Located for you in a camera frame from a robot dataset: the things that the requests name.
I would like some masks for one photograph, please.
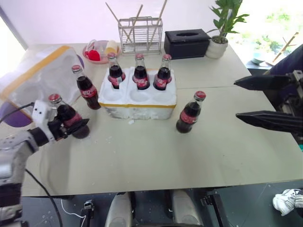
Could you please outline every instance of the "white table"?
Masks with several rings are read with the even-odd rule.
[[[120,57],[119,62],[128,67],[134,57]],[[160,56],[146,57],[148,68],[159,63]],[[178,81],[178,104],[170,119],[137,120],[129,125],[129,120],[109,117],[104,108],[88,109],[80,98],[74,108],[90,118],[90,136],[45,145],[29,158],[27,168],[53,195],[303,178],[303,154],[291,134],[257,128],[235,117],[236,113],[273,107],[262,92],[232,85],[249,73],[230,47],[219,60],[176,60],[172,68]],[[97,87],[105,70],[106,66],[85,64]],[[200,89],[207,95],[200,118],[190,133],[180,134],[175,128],[179,113]],[[1,125],[2,136],[5,128]],[[22,192],[24,196],[45,195],[28,175]]]

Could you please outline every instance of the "yellow tape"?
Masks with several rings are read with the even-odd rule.
[[[13,92],[16,88],[18,88],[21,84],[25,81],[33,77],[35,73],[37,73],[40,69],[42,69],[45,65],[49,64],[50,62],[54,61],[58,58],[61,54],[63,54],[66,50],[70,49],[69,46],[62,46],[48,55],[46,58],[41,60],[39,63],[31,67],[27,72],[20,75],[16,78],[13,82],[11,82],[1,93],[1,98],[6,99]]]
[[[108,103],[99,103],[104,107],[137,107],[137,108],[175,108],[176,105],[134,105],[134,104],[108,104]]]

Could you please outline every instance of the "white wall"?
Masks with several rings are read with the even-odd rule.
[[[164,0],[107,0],[118,18],[157,17]],[[27,45],[86,43],[91,39],[119,41],[117,22],[105,0],[0,0],[0,5]],[[214,0],[168,0],[163,12],[163,31],[208,31]]]

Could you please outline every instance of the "styrofoam bottle holder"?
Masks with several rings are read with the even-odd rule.
[[[177,103],[174,71],[170,71],[172,80],[166,86],[166,90],[159,91],[153,86],[157,70],[147,70],[150,86],[145,90],[138,90],[132,79],[134,67],[122,70],[125,73],[125,80],[120,83],[120,89],[114,89],[108,81],[107,70],[99,92],[100,105],[115,118],[162,120],[170,118]]]

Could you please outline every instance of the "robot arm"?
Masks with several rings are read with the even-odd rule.
[[[66,129],[59,120],[48,121],[51,112],[46,103],[37,100],[32,118],[38,127],[0,139],[0,227],[28,226],[15,221],[22,216],[21,186],[28,157],[48,142],[67,138],[89,121],[83,119]]]

